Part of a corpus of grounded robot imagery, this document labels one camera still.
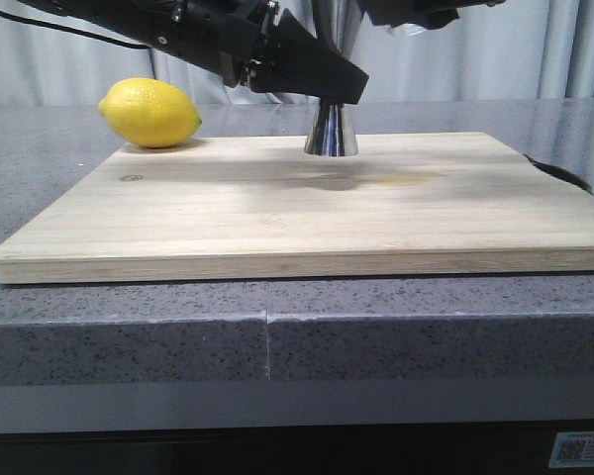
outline label sticker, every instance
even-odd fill
[[[560,432],[548,468],[594,467],[594,431]]]

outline wooden cutting board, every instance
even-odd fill
[[[125,145],[0,245],[0,282],[594,270],[594,197],[479,133]]]

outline black cable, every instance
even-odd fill
[[[118,47],[131,48],[131,49],[150,49],[150,47],[148,47],[147,45],[141,45],[141,44],[137,44],[137,43],[126,43],[126,42],[122,42],[120,40],[115,40],[114,38],[104,37],[103,35],[97,35],[96,33],[85,32],[83,30],[77,30],[76,28],[65,27],[64,25],[43,22],[41,20],[34,20],[31,18],[19,17],[17,15],[12,15],[10,13],[3,12],[1,10],[0,10],[0,18],[4,18],[6,20],[11,20],[13,22],[24,23],[25,25],[33,25],[36,27],[49,28],[51,30],[59,30],[61,32],[73,33],[74,35],[91,38],[93,40],[98,40],[100,42],[110,43],[112,45],[117,45]]]

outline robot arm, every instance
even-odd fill
[[[20,0],[162,50],[254,92],[294,92],[356,104],[368,76],[272,0]],[[441,28],[467,0],[355,0],[374,25]]]

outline cutting board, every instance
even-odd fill
[[[0,245],[0,282],[594,270],[594,197],[480,133],[126,144]]]

